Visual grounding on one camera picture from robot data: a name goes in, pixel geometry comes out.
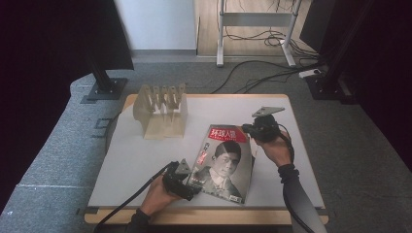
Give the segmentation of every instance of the white tabletop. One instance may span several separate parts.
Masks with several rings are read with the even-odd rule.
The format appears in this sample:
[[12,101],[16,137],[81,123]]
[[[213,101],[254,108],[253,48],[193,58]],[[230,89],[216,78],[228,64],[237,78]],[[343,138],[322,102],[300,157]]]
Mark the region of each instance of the white tabletop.
[[[188,95],[189,117],[184,138],[143,139],[142,127],[133,117],[133,106],[119,116],[112,142],[100,170],[88,205],[116,207],[134,194],[151,176],[171,161],[186,159],[194,163],[210,124],[253,123],[252,114],[260,107],[284,107],[275,114],[278,123],[289,130],[295,150],[294,164],[300,173],[303,188],[315,207],[322,208],[312,166],[286,95]],[[179,201],[169,208],[284,208],[277,167],[257,148],[257,159],[245,205],[238,205],[205,193],[191,201]],[[129,203],[138,207],[147,190]]]

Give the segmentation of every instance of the black cable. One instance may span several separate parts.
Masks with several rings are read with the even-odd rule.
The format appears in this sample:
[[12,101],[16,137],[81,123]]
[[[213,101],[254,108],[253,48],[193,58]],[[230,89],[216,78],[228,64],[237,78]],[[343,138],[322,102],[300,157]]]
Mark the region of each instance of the black cable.
[[282,65],[278,65],[278,64],[276,64],[276,63],[272,63],[272,62],[268,62],[268,61],[260,61],[260,60],[243,61],[243,62],[240,62],[239,64],[235,65],[235,67],[233,67],[233,69],[230,71],[229,75],[227,76],[226,80],[225,80],[218,88],[216,88],[214,91],[212,91],[211,94],[214,94],[214,93],[216,93],[217,91],[219,91],[220,89],[222,89],[222,87],[224,87],[224,85],[229,81],[229,79],[230,79],[231,75],[233,74],[233,72],[234,72],[240,65],[243,65],[243,64],[246,64],[246,63],[251,63],[251,62],[262,62],[262,63],[266,63],[266,64],[271,64],[271,65],[274,65],[274,66],[278,66],[278,67],[281,67],[281,68],[284,68],[284,69],[291,69],[291,70],[296,69],[296,68],[293,68],[293,67],[282,66]]
[[[281,40],[282,40],[283,38],[281,38],[281,37],[276,37],[273,33],[271,33],[265,40],[264,40],[264,44],[266,45],[266,46],[269,46],[269,47],[280,47],[282,44],[281,44]],[[276,43],[276,44],[272,44],[271,43],[271,40],[276,40],[278,43]]]
[[240,6],[240,8],[243,10],[243,12],[246,12],[245,9],[242,7],[242,3],[240,2],[240,0],[239,0],[238,2],[239,2],[239,6]]
[[250,36],[250,37],[241,37],[241,36],[238,36],[238,35],[229,34],[229,33],[227,32],[227,28],[226,28],[226,27],[225,27],[225,32],[226,32],[226,35],[225,35],[224,37],[228,37],[229,39],[231,39],[231,40],[233,40],[233,41],[242,41],[242,40],[244,40],[244,41],[264,41],[264,40],[267,40],[270,36],[265,37],[265,38],[257,38],[257,37],[258,37],[258,36],[261,36],[261,35],[263,35],[263,34],[265,34],[265,33],[272,33],[271,35],[274,35],[273,32],[276,32],[277,35],[283,35],[281,32],[271,31],[270,29],[269,29],[269,30],[266,30],[266,31],[263,31],[263,32],[260,32],[260,33],[258,33],[257,35],[255,35],[255,36]]
[[285,186],[283,188],[283,196],[284,196],[284,201],[285,201],[285,205],[286,208],[288,209],[289,213],[291,214],[291,216],[293,217],[294,220],[296,220],[296,222],[308,233],[315,233],[308,225],[306,225],[306,223],[300,219],[300,217],[297,215],[297,213],[293,210],[291,203],[289,202],[288,199],[288,195],[286,194],[285,191]]
[[[279,124],[279,123],[278,123],[278,125],[281,126],[282,128],[284,128],[285,131],[286,131],[286,133],[287,133],[288,136],[289,136],[289,138],[288,138],[288,137],[286,137],[285,135],[283,135],[282,133],[279,134],[279,137],[281,137],[281,138],[285,141],[285,143],[286,143],[286,145],[287,145],[287,147],[288,147],[289,153],[291,154],[291,162],[293,163],[293,162],[294,162],[294,148],[293,148],[293,145],[292,145],[291,134],[289,133],[288,129],[287,129],[284,125]],[[285,205],[286,205],[289,213],[290,213],[291,216],[293,217],[293,219],[296,220],[296,222],[297,222],[306,232],[308,232],[308,233],[314,233],[314,231],[313,231],[308,225],[306,225],[306,223],[305,223],[302,219],[300,219],[300,217],[299,217],[299,216],[297,215],[297,213],[294,211],[291,203],[289,202],[288,195],[286,194],[285,186],[284,186],[284,188],[283,188],[283,197],[284,197]]]
[[270,6],[267,8],[267,10],[266,10],[267,13],[269,12],[269,9],[270,9],[274,4],[275,4],[275,0],[273,0],[273,1],[272,1],[272,4],[270,4]]
[[242,87],[242,88],[236,90],[235,92],[233,92],[233,94],[236,94],[237,92],[241,91],[242,89],[246,89],[245,92],[244,92],[244,93],[246,93],[246,92],[248,92],[249,90],[251,90],[252,88],[254,88],[254,87],[256,87],[257,85],[259,85],[260,83],[268,82],[268,81],[269,81],[270,79],[272,79],[272,78],[277,78],[277,77],[281,77],[281,76],[288,75],[288,77],[287,77],[284,81],[271,81],[271,82],[285,83],[292,74],[296,74],[296,73],[299,73],[299,72],[302,72],[302,71],[306,71],[306,70],[311,70],[311,69],[314,69],[314,68],[316,68],[316,67],[318,67],[318,66],[322,66],[323,64],[324,64],[323,62],[318,62],[318,63],[312,64],[312,65],[308,65],[308,66],[304,66],[304,67],[301,67],[301,68],[294,68],[295,70],[290,71],[290,72],[278,73],[278,74],[275,74],[275,75],[272,75],[272,76],[268,76],[268,77],[265,77],[265,78],[261,78],[261,79],[258,79],[257,81],[255,81],[254,83],[247,84],[247,85],[251,85],[252,87],[249,87],[249,88],[248,88],[247,85],[245,85],[245,87]]
[[121,205],[119,205],[117,208],[115,208],[113,211],[111,211],[108,215],[106,215],[103,219],[97,223],[97,225],[94,227],[93,233],[96,233],[98,228],[104,224],[110,217],[114,216],[118,211],[123,209],[128,203],[133,201],[137,196],[139,196],[151,183],[154,181],[160,174],[162,174],[172,163],[167,164],[165,167],[163,167],[160,171],[158,171],[154,176],[152,176],[139,190],[137,190],[136,193],[134,193],[131,197],[129,197],[125,202],[123,202]]
[[276,6],[276,13],[279,11],[279,6],[280,6],[280,4],[281,4],[281,0],[278,0],[278,6]]
[[293,49],[294,52],[296,52],[297,54],[300,54],[302,56],[306,56],[306,57],[314,57],[317,58],[319,57],[319,55],[315,52],[315,51],[311,51],[311,50],[304,50],[302,49],[295,40],[291,39],[290,45]]

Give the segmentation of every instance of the sleeve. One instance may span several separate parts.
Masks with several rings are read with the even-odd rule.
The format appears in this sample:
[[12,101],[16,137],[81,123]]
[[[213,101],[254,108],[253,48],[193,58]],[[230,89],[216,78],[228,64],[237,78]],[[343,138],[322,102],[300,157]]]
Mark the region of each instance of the sleeve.
[[292,216],[293,232],[326,232],[318,212],[299,181],[299,171],[293,164],[279,167],[284,184],[284,200]]
[[127,224],[125,233],[147,233],[150,219],[150,216],[137,209],[136,214],[131,217],[131,221]]

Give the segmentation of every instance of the magazine cover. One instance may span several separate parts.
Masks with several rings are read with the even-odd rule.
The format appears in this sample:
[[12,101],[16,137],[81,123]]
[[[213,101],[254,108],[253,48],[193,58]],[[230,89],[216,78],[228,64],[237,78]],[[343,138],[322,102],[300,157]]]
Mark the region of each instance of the magazine cover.
[[224,200],[245,204],[254,161],[249,136],[240,126],[213,124],[203,140],[188,184]]

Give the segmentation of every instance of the cable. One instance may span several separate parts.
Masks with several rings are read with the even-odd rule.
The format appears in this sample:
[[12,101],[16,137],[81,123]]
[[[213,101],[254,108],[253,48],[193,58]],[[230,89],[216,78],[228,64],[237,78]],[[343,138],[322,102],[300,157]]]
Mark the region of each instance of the cable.
[[280,7],[280,6],[278,6],[278,8],[281,8],[284,11],[288,11],[289,9],[291,9],[291,12],[293,12],[294,2],[295,2],[295,0],[293,0],[292,4],[288,8],[284,8],[284,7]]
[[278,123],[278,125],[281,126],[283,129],[285,129],[286,133],[289,136],[289,138],[288,138],[285,135],[283,135],[282,133],[279,134],[279,137],[281,137],[285,141],[286,146],[289,149],[289,153],[291,154],[291,162],[293,163],[294,162],[294,148],[293,148],[293,145],[292,145],[291,134],[289,133],[288,129],[284,125],[279,124],[279,123]]
[[242,2],[241,2],[241,0],[239,0],[239,6],[240,6],[240,8],[243,10],[243,12],[246,12],[245,9],[242,7]]
[[[318,66],[322,66],[323,64],[324,64],[323,62],[317,62],[317,63],[315,63],[315,64],[308,65],[308,66],[304,66],[304,67],[301,67],[301,68],[294,68],[294,70],[289,71],[289,72],[285,72],[285,71],[284,71],[284,72],[280,72],[280,73],[275,74],[275,75],[272,75],[272,76],[268,76],[268,77],[264,77],[264,78],[261,78],[261,79],[257,79],[254,83],[250,83],[250,84],[249,84],[249,81],[250,81],[250,80],[248,80],[247,83],[246,83],[246,85],[245,85],[245,87],[242,87],[242,88],[236,90],[235,92],[233,92],[233,94],[236,94],[237,92],[241,91],[242,89],[245,89],[245,92],[244,92],[244,93],[247,93],[249,90],[251,90],[252,88],[256,87],[257,85],[259,85],[260,83],[263,83],[263,82],[286,83],[287,80],[288,80],[288,78],[289,78],[291,75],[296,74],[296,73],[299,73],[299,72],[302,72],[302,71],[314,69],[314,68],[316,68],[316,67],[318,67]],[[270,81],[270,79],[272,79],[272,78],[277,78],[277,77],[281,77],[281,76],[285,76],[285,75],[288,75],[288,76],[287,76],[287,78],[286,78],[284,81]]]
[[281,0],[278,0],[278,5],[276,6],[276,13],[279,11],[279,5],[280,5],[280,3],[281,3]]
[[295,40],[291,40],[290,45],[293,51],[298,55],[301,55],[304,57],[319,58],[319,55],[315,51],[302,49],[300,46],[297,45]]
[[259,61],[259,60],[243,61],[243,62],[237,64],[235,67],[233,67],[233,69],[230,71],[229,75],[227,76],[226,80],[221,84],[221,86],[219,86],[219,87],[216,88],[214,91],[212,91],[211,94],[214,94],[214,93],[216,93],[217,91],[219,91],[220,89],[222,89],[222,87],[224,87],[224,85],[229,81],[229,79],[230,79],[231,75],[233,74],[233,72],[234,72],[240,65],[243,65],[243,64],[246,64],[246,63],[251,63],[251,62],[262,62],[262,63],[272,64],[272,65],[275,65],[275,66],[278,66],[278,67],[281,67],[281,68],[284,68],[284,69],[291,69],[291,70],[294,70],[294,69],[295,69],[295,68],[293,68],[293,67],[282,66],[282,65],[278,65],[278,64],[276,64],[276,63],[267,62],[267,61]]
[[224,37],[228,37],[229,39],[231,39],[233,41],[241,41],[241,40],[245,40],[245,41],[264,41],[264,40],[267,40],[268,37],[270,37],[270,35],[268,37],[265,37],[265,38],[257,38],[257,37],[261,36],[265,33],[273,33],[273,32],[278,33],[278,35],[283,35],[281,32],[271,31],[270,29],[267,30],[267,31],[263,31],[263,32],[255,35],[255,36],[250,36],[250,37],[241,37],[241,36],[237,36],[237,35],[231,35],[227,32],[227,28],[225,28],[225,32],[226,32],[226,35]]
[[93,233],[97,233],[98,228],[104,224],[110,217],[114,216],[118,211],[123,209],[128,203],[133,201],[137,196],[139,196],[151,183],[154,181],[160,174],[162,174],[172,163],[167,164],[165,167],[163,167],[160,171],[158,171],[154,176],[152,176],[139,190],[137,190],[136,193],[134,193],[131,197],[129,197],[125,202],[123,202],[121,205],[119,205],[117,208],[115,208],[113,211],[111,211],[108,215],[106,215],[102,220],[97,223],[97,225],[94,227]]
[[293,217],[294,220],[296,220],[296,222],[303,227],[303,229],[308,232],[308,233],[315,233],[308,225],[306,225],[306,223],[300,219],[300,217],[297,215],[297,213],[293,210],[291,203],[289,202],[288,199],[288,195],[286,194],[285,191],[285,186],[283,188],[283,197],[284,197],[284,201],[285,201],[285,205],[286,208],[288,209],[289,213],[291,214],[291,216]]
[[[265,40],[264,40],[264,44],[266,45],[266,46],[269,46],[269,47],[280,47],[282,44],[281,44],[281,40],[282,40],[283,38],[280,38],[280,37],[276,37],[276,35],[274,35],[273,33],[271,33]],[[277,44],[272,44],[271,43],[271,40],[276,40],[278,43]]]
[[271,8],[274,4],[275,4],[275,0],[273,0],[272,4],[270,4],[270,6],[267,8],[267,10],[266,10],[267,13],[269,12],[270,8]]
[[219,28],[219,14],[219,0],[216,0],[216,24],[218,25],[218,32],[221,32],[221,29]]

